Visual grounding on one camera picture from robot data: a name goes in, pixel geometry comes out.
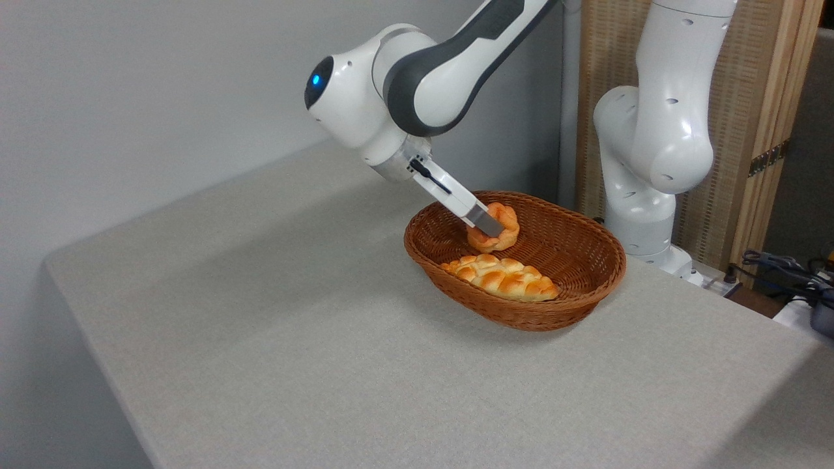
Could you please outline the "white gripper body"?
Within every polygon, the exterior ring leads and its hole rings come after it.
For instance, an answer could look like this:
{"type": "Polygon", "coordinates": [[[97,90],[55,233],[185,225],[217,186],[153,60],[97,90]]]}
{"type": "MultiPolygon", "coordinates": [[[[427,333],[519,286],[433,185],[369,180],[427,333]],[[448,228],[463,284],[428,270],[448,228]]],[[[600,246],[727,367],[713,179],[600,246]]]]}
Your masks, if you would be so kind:
{"type": "Polygon", "coordinates": [[[407,169],[413,173],[414,181],[429,195],[447,208],[453,216],[463,220],[465,225],[471,226],[467,220],[467,213],[474,205],[482,202],[470,190],[440,168],[428,155],[412,158],[407,169]]]}

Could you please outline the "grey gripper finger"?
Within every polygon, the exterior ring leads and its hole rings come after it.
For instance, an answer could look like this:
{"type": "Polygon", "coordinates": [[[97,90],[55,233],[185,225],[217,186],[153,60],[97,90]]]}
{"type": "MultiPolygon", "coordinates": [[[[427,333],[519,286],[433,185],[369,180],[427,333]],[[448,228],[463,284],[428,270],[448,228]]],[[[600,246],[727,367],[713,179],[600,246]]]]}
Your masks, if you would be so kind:
{"type": "Polygon", "coordinates": [[[487,238],[498,238],[504,231],[503,224],[492,217],[488,208],[482,203],[477,203],[468,211],[467,220],[472,227],[479,229],[487,238]]]}

